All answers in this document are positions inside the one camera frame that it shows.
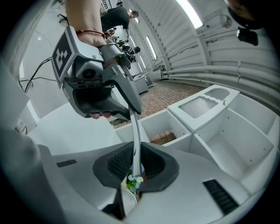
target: ceiling light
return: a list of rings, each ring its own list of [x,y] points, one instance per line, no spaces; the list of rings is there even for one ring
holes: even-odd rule
[[[191,20],[195,29],[201,27],[203,24],[198,17],[196,11],[193,9],[192,5],[187,0],[176,0],[183,10],[187,13],[189,19]]]
[[[146,69],[146,66],[145,66],[144,61],[143,61],[143,59],[142,59],[141,56],[140,56],[140,59],[141,59],[141,61],[142,61],[142,64],[144,65],[144,68]]]
[[[131,39],[131,41],[132,41],[134,47],[136,47],[136,45],[135,45],[134,41],[132,40],[131,36],[130,36],[130,39]]]
[[[152,53],[153,53],[154,58],[157,59],[158,56],[157,56],[156,52],[154,51],[154,48],[153,48],[153,46],[152,46],[152,43],[151,43],[151,41],[150,41],[149,36],[147,36],[146,39],[147,39],[147,41],[148,41],[148,44],[149,44],[149,46],[150,46],[150,49],[152,50]]]
[[[142,69],[141,69],[141,66],[140,66],[140,64],[139,64],[139,63],[137,63],[137,64],[138,64],[138,66],[139,66],[139,68],[140,68],[141,72],[143,72],[143,71],[142,71]]]

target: white pipe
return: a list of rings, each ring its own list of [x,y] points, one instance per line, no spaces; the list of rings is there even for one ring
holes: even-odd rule
[[[194,74],[178,74],[178,75],[165,75],[163,76],[163,78],[174,78],[174,77],[198,77],[198,78],[211,78],[211,79],[218,79],[218,80],[223,80],[223,81],[231,81],[231,82],[235,82],[237,84],[243,84],[245,86],[248,87],[252,87],[256,90],[259,90],[261,92],[265,92],[271,96],[273,96],[274,98],[280,100],[280,93],[277,92],[276,90],[250,81],[248,79],[244,79],[244,78],[239,78],[237,79],[236,77],[233,76],[229,76],[229,75],[218,75],[218,74],[207,74],[207,73],[194,73]]]
[[[177,75],[168,75],[168,77],[198,77],[198,78],[207,78],[207,79],[219,79],[231,82],[237,82],[238,78],[230,75],[219,75],[219,74],[209,74],[209,73],[193,73],[193,74],[177,74]]]
[[[280,108],[278,106],[276,106],[275,104],[273,104],[272,102],[268,101],[267,99],[265,99],[263,97],[260,97],[259,95],[251,93],[249,91],[246,91],[246,90],[234,87],[234,86],[230,86],[230,85],[226,85],[226,84],[218,83],[218,82],[213,82],[213,81],[209,81],[209,80],[202,80],[202,79],[189,79],[189,78],[177,78],[177,77],[172,77],[172,78],[169,78],[169,79],[180,79],[180,80],[185,80],[185,81],[197,81],[197,82],[204,82],[204,83],[210,83],[210,84],[216,84],[216,85],[220,85],[220,86],[225,86],[225,87],[228,87],[228,88],[231,88],[231,89],[235,89],[235,90],[237,90],[239,92],[245,93],[245,94],[247,94],[249,96],[252,96],[252,97],[254,97],[256,99],[259,99],[260,101],[266,103],[267,105],[270,105],[271,107],[275,108],[277,111],[280,112]]]
[[[190,67],[190,68],[182,68],[182,69],[175,69],[175,70],[170,70],[167,73],[168,74],[174,74],[174,73],[183,73],[183,72],[197,72],[197,71],[230,71],[230,72],[237,72],[237,73],[242,73],[242,74],[249,74],[253,75],[256,77],[259,77],[261,79],[270,81],[272,83],[280,85],[280,78],[269,74],[267,72],[255,70],[255,69],[250,69],[250,68],[243,68],[243,67],[238,67],[238,66],[221,66],[221,65],[207,65],[207,66],[197,66],[197,67]]]

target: brick floor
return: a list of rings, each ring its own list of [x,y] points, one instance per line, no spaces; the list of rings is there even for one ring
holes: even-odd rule
[[[170,131],[165,131],[163,133],[160,133],[160,134],[152,137],[150,139],[150,142],[154,143],[154,144],[158,144],[158,145],[163,145],[163,144],[165,144],[167,142],[171,142],[175,139],[176,139],[175,135],[170,130]]]
[[[140,95],[142,101],[142,113],[140,119],[166,109],[169,105],[185,99],[203,90],[186,84],[177,84],[159,81],[149,88],[148,92]],[[114,128],[122,127],[130,123],[129,121],[117,119],[111,124]]]

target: black vent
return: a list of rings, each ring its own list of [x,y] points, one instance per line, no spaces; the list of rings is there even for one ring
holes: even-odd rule
[[[77,161],[74,159],[71,159],[71,160],[56,163],[56,165],[58,166],[58,168],[61,168],[64,166],[69,166],[69,165],[75,164],[75,163],[77,163]]]
[[[222,188],[216,180],[203,182],[204,186],[213,197],[224,215],[229,214],[238,207],[233,198]]]
[[[108,160],[107,169],[122,181],[131,167],[132,157],[133,151],[128,147]]]

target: vent grille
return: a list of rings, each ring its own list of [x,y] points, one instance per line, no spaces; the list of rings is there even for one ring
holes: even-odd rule
[[[197,99],[181,106],[180,109],[193,118],[198,118],[216,105],[217,103],[214,101],[198,97]]]
[[[56,163],[56,165],[58,166],[58,168],[61,168],[64,166],[69,166],[69,165],[75,164],[75,163],[77,163],[77,161],[74,159],[71,159],[71,160]]]
[[[229,214],[238,207],[233,198],[222,188],[216,180],[203,182],[209,194],[215,200],[224,215]]]

